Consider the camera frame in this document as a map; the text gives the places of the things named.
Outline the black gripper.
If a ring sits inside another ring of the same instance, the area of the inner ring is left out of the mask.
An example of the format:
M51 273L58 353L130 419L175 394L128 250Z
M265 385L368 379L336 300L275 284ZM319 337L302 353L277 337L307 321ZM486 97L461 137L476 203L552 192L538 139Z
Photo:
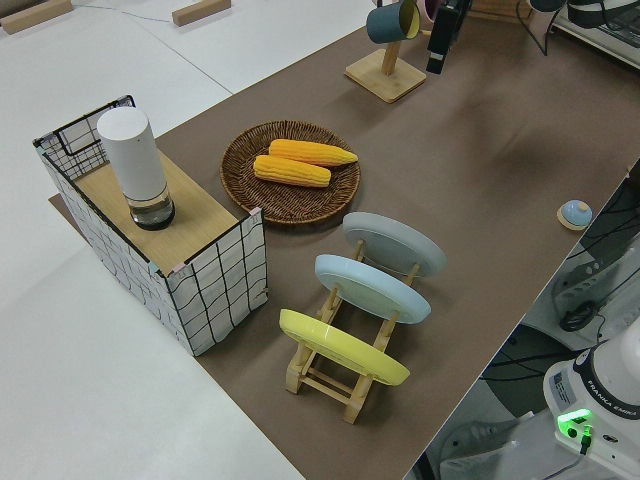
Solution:
M529 0L529 5L538 12L556 12L564 6L564 0ZM609 7L609 1L569 0L567 2L568 19L582 28L609 25L606 13Z
M436 75L442 73L447 53L457 39L471 5L470 0L427 2L428 17L432 21L427 72Z

